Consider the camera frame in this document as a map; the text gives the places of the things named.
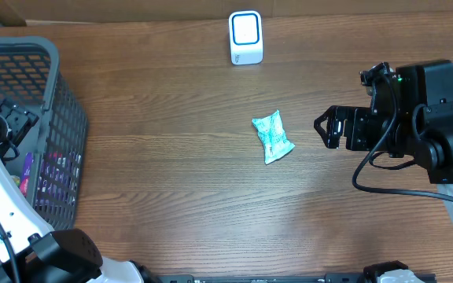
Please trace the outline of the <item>mint green snack packet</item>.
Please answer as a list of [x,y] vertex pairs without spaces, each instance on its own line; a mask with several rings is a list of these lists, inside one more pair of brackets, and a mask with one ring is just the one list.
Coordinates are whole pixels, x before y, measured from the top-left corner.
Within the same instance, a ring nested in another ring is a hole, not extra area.
[[290,153],[295,145],[286,137],[279,110],[264,118],[252,119],[257,135],[263,145],[266,165]]

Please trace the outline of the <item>purple pad package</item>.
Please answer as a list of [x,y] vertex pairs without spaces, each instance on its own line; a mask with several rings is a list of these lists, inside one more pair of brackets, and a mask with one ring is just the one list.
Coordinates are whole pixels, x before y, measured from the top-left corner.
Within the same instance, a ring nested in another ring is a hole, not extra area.
[[[48,193],[52,198],[64,201],[68,205],[74,205],[76,198],[72,193],[77,191],[78,185],[73,178],[79,177],[79,164],[82,161],[82,156],[74,152],[70,153],[70,157],[63,156],[61,153],[50,153],[48,159],[53,164],[40,165],[40,173],[43,173],[46,177],[39,176],[39,191]],[[33,154],[27,153],[24,158],[20,181],[17,183],[20,192],[25,197],[30,193],[31,166],[33,163]]]

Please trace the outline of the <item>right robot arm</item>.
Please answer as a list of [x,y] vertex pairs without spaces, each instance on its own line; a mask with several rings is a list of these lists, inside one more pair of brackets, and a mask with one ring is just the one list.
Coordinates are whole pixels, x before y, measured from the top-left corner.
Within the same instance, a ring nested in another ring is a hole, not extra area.
[[[359,75],[370,105],[332,105],[316,118],[314,128],[324,145],[336,149],[345,138],[348,150],[366,152],[352,176],[356,189],[442,200],[453,224],[453,63],[424,61],[392,69],[381,62]],[[424,168],[436,191],[359,184],[361,170],[382,154],[410,156],[394,168]]]

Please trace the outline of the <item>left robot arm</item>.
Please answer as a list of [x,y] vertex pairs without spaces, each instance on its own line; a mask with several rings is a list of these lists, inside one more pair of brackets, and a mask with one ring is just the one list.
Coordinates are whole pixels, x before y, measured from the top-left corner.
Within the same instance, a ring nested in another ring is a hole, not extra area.
[[[0,118],[0,136],[3,120]],[[55,230],[24,199],[0,158],[0,282],[156,282],[133,261],[104,257],[80,229]]]

